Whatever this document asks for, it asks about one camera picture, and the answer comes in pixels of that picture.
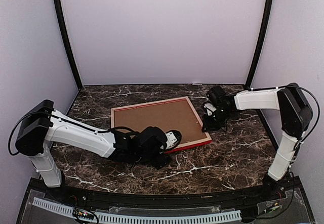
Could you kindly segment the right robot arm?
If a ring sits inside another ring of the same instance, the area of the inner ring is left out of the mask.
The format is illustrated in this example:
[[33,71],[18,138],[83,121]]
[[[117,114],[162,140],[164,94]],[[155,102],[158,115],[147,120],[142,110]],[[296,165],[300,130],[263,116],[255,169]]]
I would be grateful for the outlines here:
[[247,89],[227,94],[220,86],[207,92],[204,110],[203,132],[226,130],[229,116],[238,111],[269,109],[280,112],[282,136],[267,177],[281,180],[294,162],[298,148],[305,139],[313,118],[313,110],[305,97],[306,90],[297,83],[279,87]]

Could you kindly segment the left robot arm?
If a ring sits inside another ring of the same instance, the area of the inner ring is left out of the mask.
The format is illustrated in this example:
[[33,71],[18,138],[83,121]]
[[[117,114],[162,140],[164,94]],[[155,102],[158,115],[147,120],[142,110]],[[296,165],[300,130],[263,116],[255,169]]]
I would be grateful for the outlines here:
[[114,162],[148,163],[160,169],[169,163],[166,151],[177,146],[181,135],[149,126],[141,132],[125,126],[96,128],[73,120],[54,109],[54,103],[43,100],[13,127],[8,141],[16,137],[16,152],[27,156],[45,185],[61,202],[71,198],[71,189],[63,184],[63,173],[57,167],[47,142],[58,142],[95,153]]

